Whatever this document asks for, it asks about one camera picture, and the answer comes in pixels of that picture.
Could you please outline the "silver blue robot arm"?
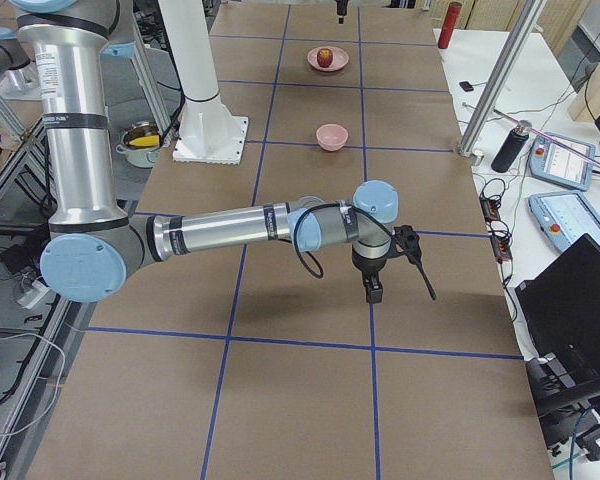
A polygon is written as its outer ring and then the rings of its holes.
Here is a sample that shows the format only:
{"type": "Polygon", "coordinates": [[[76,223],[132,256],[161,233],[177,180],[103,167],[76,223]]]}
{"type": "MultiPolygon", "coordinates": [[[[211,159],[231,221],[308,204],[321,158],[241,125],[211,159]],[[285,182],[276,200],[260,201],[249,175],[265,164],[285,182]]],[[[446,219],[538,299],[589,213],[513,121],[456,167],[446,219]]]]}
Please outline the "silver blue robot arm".
{"type": "Polygon", "coordinates": [[[101,56],[133,26],[121,1],[19,1],[21,37],[35,51],[57,208],[40,257],[46,284],[76,302],[119,291],[139,269],[193,252],[260,241],[290,243],[299,257],[348,243],[369,303],[382,299],[381,269],[405,253],[397,191],[362,183],[351,200],[315,196],[239,207],[214,164],[240,162],[248,119],[223,104],[207,24],[197,1],[160,5],[184,101],[179,137],[160,156],[140,211],[116,203],[101,56]]]}

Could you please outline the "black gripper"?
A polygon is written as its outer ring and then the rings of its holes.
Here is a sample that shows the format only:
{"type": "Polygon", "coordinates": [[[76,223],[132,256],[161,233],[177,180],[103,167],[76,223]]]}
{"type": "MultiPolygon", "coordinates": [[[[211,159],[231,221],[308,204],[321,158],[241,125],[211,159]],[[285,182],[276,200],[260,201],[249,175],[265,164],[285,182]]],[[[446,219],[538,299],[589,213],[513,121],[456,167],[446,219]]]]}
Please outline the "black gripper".
{"type": "Polygon", "coordinates": [[[366,302],[381,303],[383,300],[384,288],[379,278],[379,273],[385,267],[387,258],[385,256],[368,258],[360,255],[358,252],[352,252],[351,258],[353,265],[363,276],[366,302]]]}

